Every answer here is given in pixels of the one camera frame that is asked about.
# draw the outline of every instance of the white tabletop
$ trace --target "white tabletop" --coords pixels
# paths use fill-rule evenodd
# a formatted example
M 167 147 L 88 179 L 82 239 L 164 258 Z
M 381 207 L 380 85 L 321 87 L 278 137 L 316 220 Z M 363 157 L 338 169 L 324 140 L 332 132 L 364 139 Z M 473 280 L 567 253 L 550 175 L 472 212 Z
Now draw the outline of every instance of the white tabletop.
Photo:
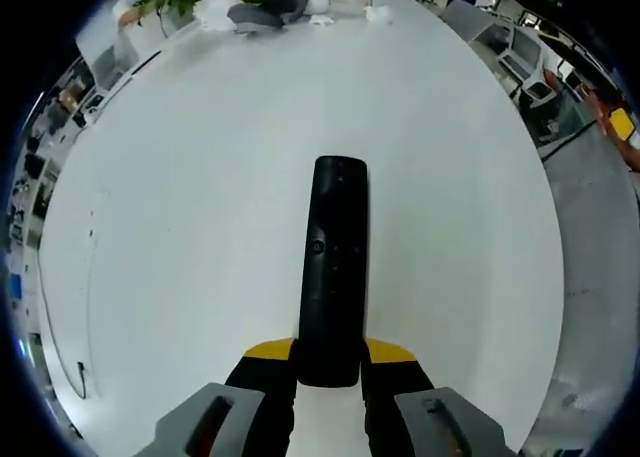
M 391 6 L 392 25 L 303 23 L 253 38 L 195 29 L 81 135 L 51 200 L 41 270 L 76 386 L 76 362 L 87 365 L 86 401 L 43 338 L 57 395 L 101 457 L 139 450 L 244 350 L 295 331 L 313 164 L 325 154 L 369 166 L 367 335 L 407 347 L 436 386 L 497 419 L 513 449 L 524 442 L 563 307 L 542 165 L 453 31 L 411 0 L 375 4 Z M 331 399 L 360 409 L 356 391 Z M 318 455 L 355 441 L 336 455 L 367 455 L 362 420 L 317 405 L 331 392 L 299 392 L 289 455 L 310 455 L 316 440 Z

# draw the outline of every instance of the gray object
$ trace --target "gray object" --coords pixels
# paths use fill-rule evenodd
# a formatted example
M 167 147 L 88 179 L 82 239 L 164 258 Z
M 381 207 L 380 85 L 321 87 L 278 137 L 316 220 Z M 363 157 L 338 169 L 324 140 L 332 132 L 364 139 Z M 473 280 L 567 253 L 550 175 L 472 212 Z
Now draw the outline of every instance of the gray object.
M 122 69 L 118 67 L 113 46 L 100 54 L 100 57 L 91 65 L 91 72 L 93 72 L 96 86 L 104 91 L 110 90 L 124 75 Z
M 475 40 L 497 22 L 491 14 L 477 9 L 464 0 L 453 0 L 440 18 L 466 43 Z
M 264 32 L 284 26 L 284 21 L 280 17 L 271 15 L 252 4 L 234 5 L 227 12 L 227 17 L 236 24 L 236 31 L 241 34 Z
M 538 151 L 548 155 L 563 142 Z M 562 239 L 564 314 L 527 455 L 587 450 L 622 402 L 638 349 L 640 219 L 627 166 L 598 125 L 544 166 Z
M 237 4 L 229 9 L 229 17 L 239 33 L 280 29 L 302 17 L 309 0 L 266 0 L 256 6 Z
M 516 455 L 506 446 L 502 427 L 452 389 L 400 394 L 395 400 L 417 457 L 457 455 L 451 436 L 461 455 Z
M 154 441 L 136 457 L 188 457 L 199 431 L 215 432 L 209 457 L 240 457 L 249 428 L 264 393 L 220 384 L 207 384 L 156 424 Z
M 213 442 L 209 457 L 241 457 L 249 429 L 264 394 L 227 385 L 207 384 L 156 425 L 155 440 L 135 457 L 189 457 L 194 435 L 208 431 L 201 442 Z M 395 397 L 417 457 L 446 457 L 451 440 L 441 417 L 465 453 L 477 457 L 512 457 L 496 421 L 455 391 L 442 388 Z
M 295 22 L 304 13 L 309 0 L 266 0 L 260 9 L 279 16 L 285 23 Z

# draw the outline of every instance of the computer monitor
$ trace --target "computer monitor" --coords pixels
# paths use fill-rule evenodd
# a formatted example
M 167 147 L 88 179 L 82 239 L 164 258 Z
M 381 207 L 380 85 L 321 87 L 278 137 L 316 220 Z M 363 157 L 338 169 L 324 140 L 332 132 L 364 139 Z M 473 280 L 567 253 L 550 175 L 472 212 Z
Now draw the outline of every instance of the computer monitor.
M 42 169 L 44 168 L 44 159 L 35 154 L 28 153 L 24 158 L 24 170 L 29 174 L 29 177 L 37 180 L 40 178 Z
M 513 32 L 513 52 L 532 68 L 536 68 L 540 52 L 542 49 L 534 40 L 527 37 L 523 32 L 515 29 Z

